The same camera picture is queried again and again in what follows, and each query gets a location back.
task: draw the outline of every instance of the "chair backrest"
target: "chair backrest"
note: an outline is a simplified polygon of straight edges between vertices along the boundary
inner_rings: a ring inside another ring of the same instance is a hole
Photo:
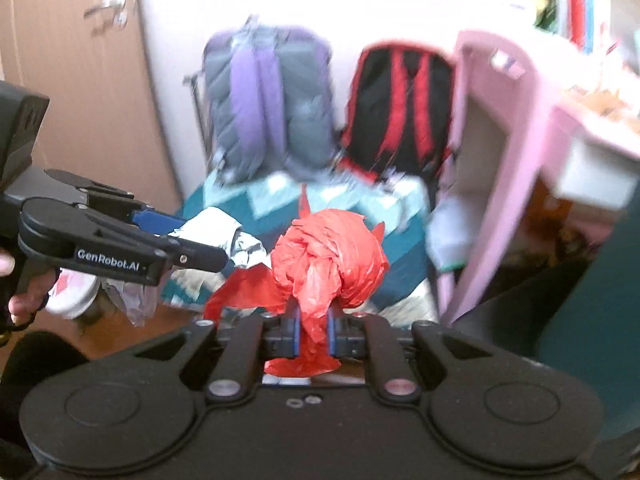
[[[537,356],[597,391],[606,410],[603,440],[640,428],[640,188],[545,327]]]

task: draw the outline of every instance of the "white wall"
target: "white wall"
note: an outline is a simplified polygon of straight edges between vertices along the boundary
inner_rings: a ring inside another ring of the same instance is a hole
[[[498,19],[488,0],[142,0],[151,72],[180,188],[191,193],[204,179],[204,155],[183,76],[199,69],[207,39],[239,27],[250,14],[269,25],[303,25],[327,38],[337,123],[358,54],[366,44],[400,38],[452,48],[456,33],[475,19]]]

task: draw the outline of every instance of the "black pants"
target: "black pants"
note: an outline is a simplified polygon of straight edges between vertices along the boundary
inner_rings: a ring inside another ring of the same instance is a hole
[[[19,478],[34,465],[18,421],[29,391],[86,362],[73,345],[49,332],[31,332],[18,341],[0,376],[0,478]]]

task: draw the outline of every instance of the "wooden door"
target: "wooden door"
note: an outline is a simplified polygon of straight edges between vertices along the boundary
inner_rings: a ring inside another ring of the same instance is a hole
[[[7,81],[50,97],[33,152],[36,164],[133,192],[159,210],[179,205],[146,68],[139,13],[126,0],[88,19],[101,0],[0,0]]]

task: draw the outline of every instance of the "tied red plastic bag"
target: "tied red plastic bag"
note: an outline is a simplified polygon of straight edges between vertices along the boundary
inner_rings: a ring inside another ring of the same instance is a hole
[[[303,187],[300,218],[294,220],[271,252],[271,269],[259,264],[238,269],[207,301],[204,316],[217,320],[223,306],[263,306],[282,314],[293,296],[300,304],[300,355],[274,359],[265,371],[278,377],[309,377],[340,366],[328,354],[326,319],[329,305],[361,305],[378,288],[389,268],[380,245],[385,226],[369,231],[364,217],[325,209],[311,214]]]

